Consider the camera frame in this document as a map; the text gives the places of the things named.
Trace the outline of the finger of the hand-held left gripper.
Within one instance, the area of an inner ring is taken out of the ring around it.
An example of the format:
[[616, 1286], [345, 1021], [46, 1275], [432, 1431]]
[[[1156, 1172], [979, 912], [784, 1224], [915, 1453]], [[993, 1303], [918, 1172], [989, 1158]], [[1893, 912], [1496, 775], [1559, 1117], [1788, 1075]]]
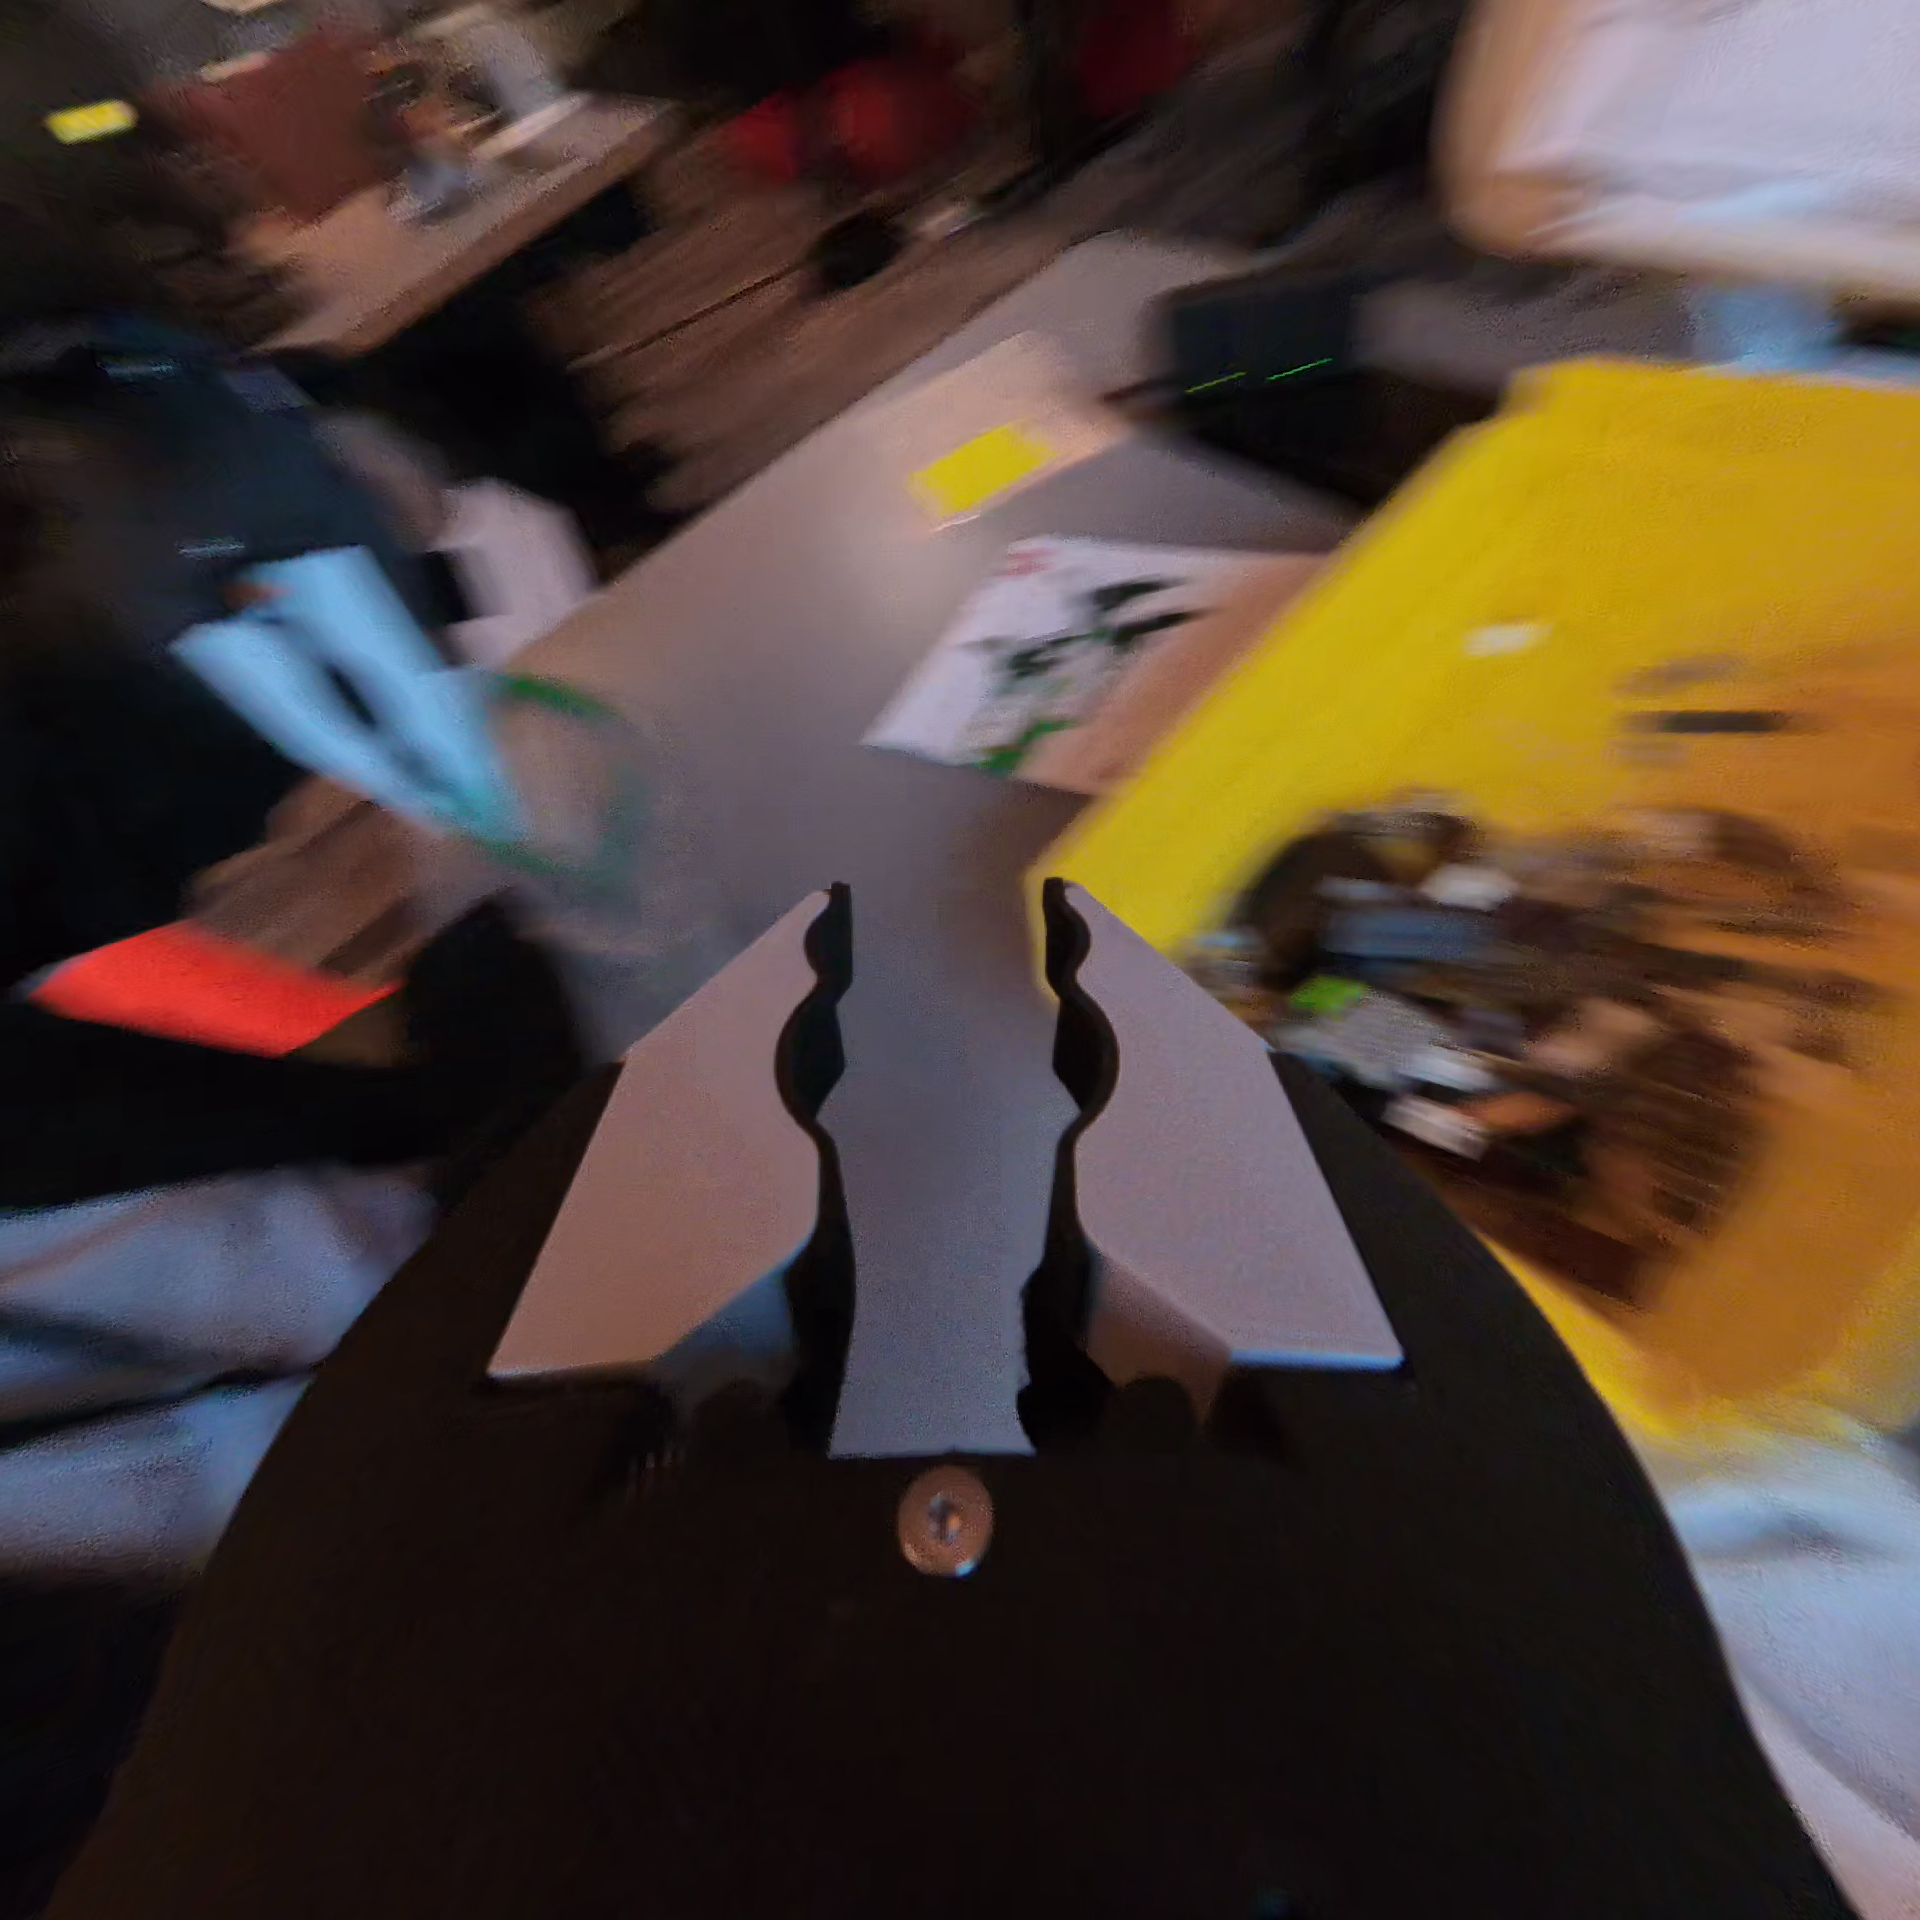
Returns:
[[491, 726], [487, 688], [421, 635], [399, 655], [328, 648], [262, 613], [200, 622], [173, 660], [288, 760], [403, 821], [509, 843], [525, 829]]
[[444, 660], [383, 567], [360, 547], [315, 549], [254, 565], [245, 573], [245, 589], [245, 613], [291, 619], [340, 655], [372, 648], [399, 655], [421, 635]]

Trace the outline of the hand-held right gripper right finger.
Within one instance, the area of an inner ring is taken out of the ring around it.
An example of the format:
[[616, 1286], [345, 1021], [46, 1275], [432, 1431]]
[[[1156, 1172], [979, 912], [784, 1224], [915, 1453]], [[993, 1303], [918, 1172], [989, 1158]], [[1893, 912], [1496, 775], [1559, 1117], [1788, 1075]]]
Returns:
[[1137, 1383], [1171, 1384], [1204, 1427], [1247, 1375], [1398, 1374], [1268, 1044], [1080, 885], [1045, 879], [1040, 913], [1072, 1116], [1021, 1289], [1029, 1445], [1093, 1441]]

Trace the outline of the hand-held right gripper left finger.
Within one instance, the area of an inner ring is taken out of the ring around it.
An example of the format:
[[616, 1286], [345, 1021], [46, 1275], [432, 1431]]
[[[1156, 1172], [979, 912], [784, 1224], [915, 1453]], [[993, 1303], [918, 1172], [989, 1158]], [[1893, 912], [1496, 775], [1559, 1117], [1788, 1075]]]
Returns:
[[749, 1389], [796, 1448], [828, 1452], [856, 1308], [825, 1127], [852, 945], [832, 881], [623, 1054], [491, 1384], [628, 1383], [681, 1420]]

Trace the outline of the clear zip bag green seal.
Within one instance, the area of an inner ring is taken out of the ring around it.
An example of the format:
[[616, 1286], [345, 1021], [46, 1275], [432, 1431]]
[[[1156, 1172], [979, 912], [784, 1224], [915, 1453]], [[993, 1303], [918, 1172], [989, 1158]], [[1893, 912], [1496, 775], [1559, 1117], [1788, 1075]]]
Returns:
[[583, 684], [475, 677], [502, 811], [451, 843], [550, 921], [623, 921], [668, 867], [673, 793], [649, 729]]

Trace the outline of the pile of toy building bricks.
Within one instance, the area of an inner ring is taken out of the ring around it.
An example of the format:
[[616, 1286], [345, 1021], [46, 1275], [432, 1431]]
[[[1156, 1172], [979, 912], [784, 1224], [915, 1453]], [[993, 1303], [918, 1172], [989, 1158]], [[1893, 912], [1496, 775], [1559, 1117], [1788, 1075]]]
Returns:
[[1641, 1308], [1863, 1083], [1899, 1008], [1865, 933], [1749, 811], [1508, 832], [1401, 801], [1289, 839], [1181, 967], [1488, 1241]]

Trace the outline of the yellow plastic storage bin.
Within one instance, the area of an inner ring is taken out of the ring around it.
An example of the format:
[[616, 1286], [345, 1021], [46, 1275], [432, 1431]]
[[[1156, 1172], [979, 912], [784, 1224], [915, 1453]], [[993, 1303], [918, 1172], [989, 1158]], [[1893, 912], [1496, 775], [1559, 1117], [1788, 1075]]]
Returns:
[[1027, 873], [1166, 958], [1296, 833], [1756, 814], [1865, 904], [1899, 1008], [1641, 1308], [1486, 1239], [1645, 1435], [1916, 1421], [1916, 393], [1580, 361], [1524, 375]]

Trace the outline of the grey desk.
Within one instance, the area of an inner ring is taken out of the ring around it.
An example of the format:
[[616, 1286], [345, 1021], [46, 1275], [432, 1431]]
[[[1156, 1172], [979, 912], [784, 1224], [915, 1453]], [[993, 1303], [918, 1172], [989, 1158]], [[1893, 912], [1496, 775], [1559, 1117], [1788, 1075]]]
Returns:
[[856, 1279], [837, 1453], [1027, 1448], [1020, 1291], [1072, 1113], [1024, 873], [1076, 799], [861, 736], [1020, 537], [1328, 550], [1349, 524], [1317, 493], [1124, 424], [1093, 459], [934, 527], [905, 496], [887, 417], [1021, 334], [1093, 393], [1128, 388], [1159, 366], [1153, 302], [1249, 260], [1124, 231], [1072, 247], [535, 648], [537, 669], [657, 729], [687, 805], [701, 960], [731, 960], [814, 889], [851, 886], [847, 1070], [825, 1110]]

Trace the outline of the white board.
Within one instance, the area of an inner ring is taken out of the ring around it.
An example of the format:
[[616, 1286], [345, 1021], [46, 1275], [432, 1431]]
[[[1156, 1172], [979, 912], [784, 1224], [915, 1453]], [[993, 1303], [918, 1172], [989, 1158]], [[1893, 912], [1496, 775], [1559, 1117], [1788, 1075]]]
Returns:
[[456, 605], [447, 643], [469, 665], [504, 667], [599, 593], [592, 550], [564, 507], [494, 478], [447, 486], [441, 504], [433, 555]]

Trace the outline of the brown wooden table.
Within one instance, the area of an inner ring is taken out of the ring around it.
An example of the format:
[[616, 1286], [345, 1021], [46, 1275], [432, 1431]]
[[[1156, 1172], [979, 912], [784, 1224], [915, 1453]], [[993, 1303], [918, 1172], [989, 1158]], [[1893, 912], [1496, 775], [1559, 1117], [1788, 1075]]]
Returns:
[[478, 187], [451, 213], [403, 219], [381, 187], [313, 223], [257, 221], [246, 247], [277, 269], [294, 317], [262, 351], [360, 356], [437, 312], [661, 152], [665, 103], [571, 93], [483, 140]]

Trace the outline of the white shirt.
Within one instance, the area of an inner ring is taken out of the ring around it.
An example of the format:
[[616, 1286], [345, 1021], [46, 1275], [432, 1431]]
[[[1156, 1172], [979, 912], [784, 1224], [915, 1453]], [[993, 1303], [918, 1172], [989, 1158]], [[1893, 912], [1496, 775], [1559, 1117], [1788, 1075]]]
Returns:
[[203, 1568], [311, 1375], [437, 1224], [405, 1171], [283, 1167], [3, 1221], [3, 1573]]

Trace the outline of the plant building instruction booklet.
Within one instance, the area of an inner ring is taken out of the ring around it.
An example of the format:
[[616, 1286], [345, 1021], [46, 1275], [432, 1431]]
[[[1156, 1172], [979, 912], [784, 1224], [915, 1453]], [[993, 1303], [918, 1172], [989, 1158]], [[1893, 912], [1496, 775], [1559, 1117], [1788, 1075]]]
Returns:
[[1326, 565], [1296, 550], [1021, 540], [861, 743], [1104, 797]]

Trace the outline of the yellow sticky note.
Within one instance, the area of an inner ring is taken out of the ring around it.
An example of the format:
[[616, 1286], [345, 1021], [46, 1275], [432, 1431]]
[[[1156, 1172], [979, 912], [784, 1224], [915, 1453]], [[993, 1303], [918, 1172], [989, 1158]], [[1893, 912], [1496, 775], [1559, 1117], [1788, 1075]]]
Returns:
[[947, 526], [1036, 485], [1061, 455], [1033, 423], [997, 423], [915, 469], [905, 489], [931, 524]]

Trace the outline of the small clear plastic sleeve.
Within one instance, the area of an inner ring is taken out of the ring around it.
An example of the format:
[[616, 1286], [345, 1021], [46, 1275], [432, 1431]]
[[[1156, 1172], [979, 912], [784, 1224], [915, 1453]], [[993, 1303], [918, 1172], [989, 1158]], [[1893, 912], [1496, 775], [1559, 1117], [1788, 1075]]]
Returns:
[[1056, 467], [1013, 496], [1102, 459], [1131, 431], [1128, 423], [1091, 390], [1054, 341], [1038, 332], [1020, 332], [969, 356], [961, 366], [888, 398], [865, 415], [859, 436], [888, 496], [912, 510], [927, 531], [942, 531], [971, 518], [931, 524], [905, 489], [907, 476], [956, 443], [1000, 423], [1033, 423], [1063, 451]]

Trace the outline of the red bag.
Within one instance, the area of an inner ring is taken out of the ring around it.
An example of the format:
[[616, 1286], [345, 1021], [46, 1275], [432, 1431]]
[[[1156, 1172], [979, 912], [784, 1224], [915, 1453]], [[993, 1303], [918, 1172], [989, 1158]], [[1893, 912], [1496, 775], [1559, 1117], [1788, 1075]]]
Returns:
[[1124, 116], [1167, 95], [1193, 69], [1185, 3], [1076, 3], [1067, 35], [1073, 105]]
[[718, 145], [760, 184], [876, 189], [953, 152], [973, 123], [976, 105], [951, 67], [878, 54], [731, 113]]

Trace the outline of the black electronic box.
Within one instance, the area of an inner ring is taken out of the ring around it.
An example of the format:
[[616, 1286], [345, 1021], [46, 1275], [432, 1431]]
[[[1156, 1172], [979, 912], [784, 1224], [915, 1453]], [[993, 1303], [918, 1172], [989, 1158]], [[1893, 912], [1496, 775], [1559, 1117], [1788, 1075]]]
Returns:
[[1260, 271], [1166, 294], [1153, 390], [1189, 439], [1371, 510], [1499, 396], [1377, 368], [1345, 273]]

